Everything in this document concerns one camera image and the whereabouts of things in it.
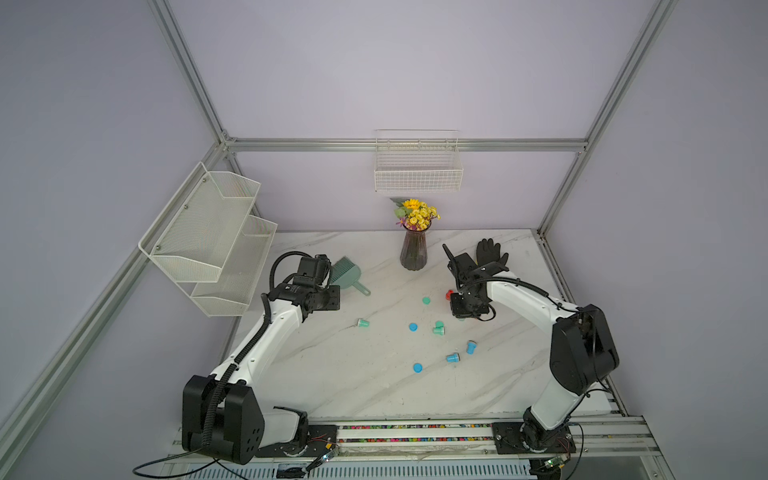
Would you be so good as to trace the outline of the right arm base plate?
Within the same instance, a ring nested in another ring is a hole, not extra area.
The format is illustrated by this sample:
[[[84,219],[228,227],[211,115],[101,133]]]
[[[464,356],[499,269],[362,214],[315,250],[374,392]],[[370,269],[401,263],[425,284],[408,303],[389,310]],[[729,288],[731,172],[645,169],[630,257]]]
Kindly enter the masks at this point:
[[[531,422],[494,422],[492,437],[498,454],[573,454],[576,447],[566,425],[544,430]]]

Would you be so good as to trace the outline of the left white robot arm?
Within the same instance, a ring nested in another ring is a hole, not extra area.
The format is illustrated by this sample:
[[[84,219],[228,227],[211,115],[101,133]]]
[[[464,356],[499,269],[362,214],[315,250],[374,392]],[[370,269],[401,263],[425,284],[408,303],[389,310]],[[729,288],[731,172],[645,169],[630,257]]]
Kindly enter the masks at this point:
[[[309,439],[307,413],[276,406],[264,412],[256,386],[289,337],[310,314],[340,309],[340,287],[331,283],[332,262],[324,254],[280,255],[269,272],[269,290],[260,295],[263,316],[232,354],[206,376],[194,375],[182,392],[181,454],[151,460],[132,469],[145,479],[150,466],[189,455],[212,465],[245,465],[272,446],[302,450]]]

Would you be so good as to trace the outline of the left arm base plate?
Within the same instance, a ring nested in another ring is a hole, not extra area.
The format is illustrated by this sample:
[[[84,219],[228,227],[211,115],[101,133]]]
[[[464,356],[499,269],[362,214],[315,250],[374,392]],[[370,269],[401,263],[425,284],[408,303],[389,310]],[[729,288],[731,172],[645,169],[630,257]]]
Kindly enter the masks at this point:
[[[337,437],[336,425],[309,424],[306,428],[301,428],[292,441],[261,448],[255,457],[316,458],[335,448]]]

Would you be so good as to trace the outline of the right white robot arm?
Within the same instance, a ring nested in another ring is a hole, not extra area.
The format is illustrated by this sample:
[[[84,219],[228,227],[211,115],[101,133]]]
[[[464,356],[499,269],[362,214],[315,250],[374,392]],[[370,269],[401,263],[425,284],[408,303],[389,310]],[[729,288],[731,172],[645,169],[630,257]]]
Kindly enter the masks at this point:
[[[546,451],[568,433],[568,421],[583,400],[607,389],[604,380],[620,365],[603,310],[557,299],[537,285],[513,278],[508,256],[492,239],[478,243],[475,257],[456,256],[447,245],[442,248],[455,282],[449,296],[454,317],[488,322],[496,317],[496,306],[502,305],[549,335],[550,378],[519,426],[523,449]]]

